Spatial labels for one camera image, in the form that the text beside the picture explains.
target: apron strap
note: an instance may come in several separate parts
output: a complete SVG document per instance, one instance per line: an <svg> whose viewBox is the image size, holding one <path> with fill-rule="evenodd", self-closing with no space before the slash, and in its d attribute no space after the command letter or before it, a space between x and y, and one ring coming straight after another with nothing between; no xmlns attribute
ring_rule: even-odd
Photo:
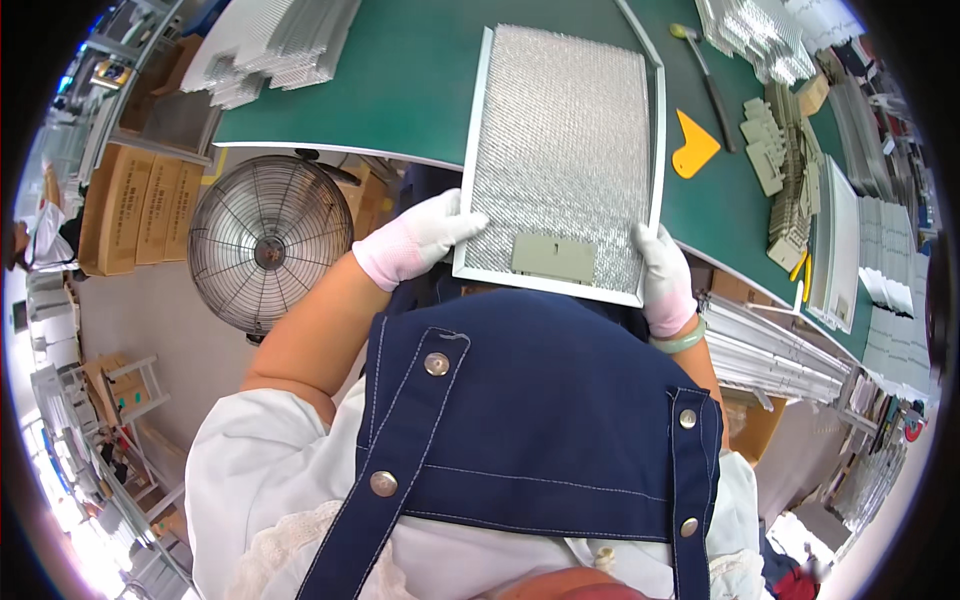
<svg viewBox="0 0 960 600"><path fill-rule="evenodd" d="M713 451L722 434L720 409L706 391L687 388L670 404L674 593L678 600L709 598L707 530L720 480Z"/></svg>
<svg viewBox="0 0 960 600"><path fill-rule="evenodd" d="M385 326L377 317L373 329ZM387 538L394 531L407 494L444 414L446 400L470 346L470 339L429 327L375 430L367 460L307 570L297 598L356 598ZM394 411L403 394L403 409ZM324 552L324 548L336 551Z"/></svg>

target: metal snap button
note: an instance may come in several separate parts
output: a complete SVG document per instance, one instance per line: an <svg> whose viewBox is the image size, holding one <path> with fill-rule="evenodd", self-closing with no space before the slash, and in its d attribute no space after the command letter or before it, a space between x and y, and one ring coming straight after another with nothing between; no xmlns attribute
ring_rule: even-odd
<svg viewBox="0 0 960 600"><path fill-rule="evenodd" d="M423 360L423 367L434 377L440 377L450 370L450 360L445 354L430 352Z"/></svg>
<svg viewBox="0 0 960 600"><path fill-rule="evenodd" d="M687 408L686 410L683 410L680 413L680 427L682 427L683 429L690 429L693 427L693 425L696 425L696 424L697 424L697 414L694 413L692 410Z"/></svg>
<svg viewBox="0 0 960 600"><path fill-rule="evenodd" d="M684 521L684 524L680 526L680 537L689 538L693 534L697 533L697 519L691 517Z"/></svg>
<svg viewBox="0 0 960 600"><path fill-rule="evenodd" d="M387 470L379 470L370 476L370 487L376 495L389 498L396 493L396 477Z"/></svg>

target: white shirt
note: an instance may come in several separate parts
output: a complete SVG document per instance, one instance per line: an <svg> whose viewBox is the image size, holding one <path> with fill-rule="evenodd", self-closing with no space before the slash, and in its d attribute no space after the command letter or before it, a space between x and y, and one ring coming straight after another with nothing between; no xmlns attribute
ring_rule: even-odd
<svg viewBox="0 0 960 600"><path fill-rule="evenodd" d="M248 597L295 597L339 506L331 501L343 500L353 485L365 392L361 378L328 431L313 407L278 390L242 392L213 407L186 468L193 576L205 600L226 598L228 589L231 598L243 595L235 593L238 570L247 580L262 580ZM754 473L739 454L724 452L706 540L713 600L760 597L758 538ZM405 576L400 589L419 600L491 597L533 574L600 567L596 557L605 546L613 550L613 564L604 570L613 577L651 598L673 592L665 543L544 538L411 516L399 519L390 542L389 561ZM361 598L404 597L385 592L389 578L376 574Z"/></svg>
<svg viewBox="0 0 960 600"><path fill-rule="evenodd" d="M36 226L30 234L30 243L23 257L35 271L55 270L56 267L73 262L74 252L60 235L60 227L66 222L66 215L52 202L40 201L40 211L36 216Z"/></svg>

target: navy apron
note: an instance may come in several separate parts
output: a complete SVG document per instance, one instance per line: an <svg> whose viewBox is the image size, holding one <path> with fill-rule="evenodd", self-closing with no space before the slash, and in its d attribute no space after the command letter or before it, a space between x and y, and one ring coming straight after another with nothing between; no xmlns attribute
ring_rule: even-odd
<svg viewBox="0 0 960 600"><path fill-rule="evenodd" d="M677 597L709 598L722 426L673 360L571 298L498 290L379 314L356 482L298 598L357 597L404 515L670 543Z"/></svg>

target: hammer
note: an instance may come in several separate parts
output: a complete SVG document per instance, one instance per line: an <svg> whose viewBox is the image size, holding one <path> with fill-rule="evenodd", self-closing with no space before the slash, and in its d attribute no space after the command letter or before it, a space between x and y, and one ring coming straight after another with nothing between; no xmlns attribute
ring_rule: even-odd
<svg viewBox="0 0 960 600"><path fill-rule="evenodd" d="M727 111L723 107L720 90L717 88L713 76L710 75L707 62L704 60L703 55L700 54L700 49L697 48L697 42L701 40L700 34L698 34L696 30L685 27L680 23L673 23L670 25L670 35L679 39L685 39L690 43L690 48L693 49L693 54L696 55L697 61L700 62L700 68L704 71L704 85L707 87L710 102L713 103L713 112L717 115L717 121L720 122L720 132L723 134L724 145L727 147L727 152L731 154L735 153L736 144L733 143L733 134L731 133L730 123L727 122Z"/></svg>

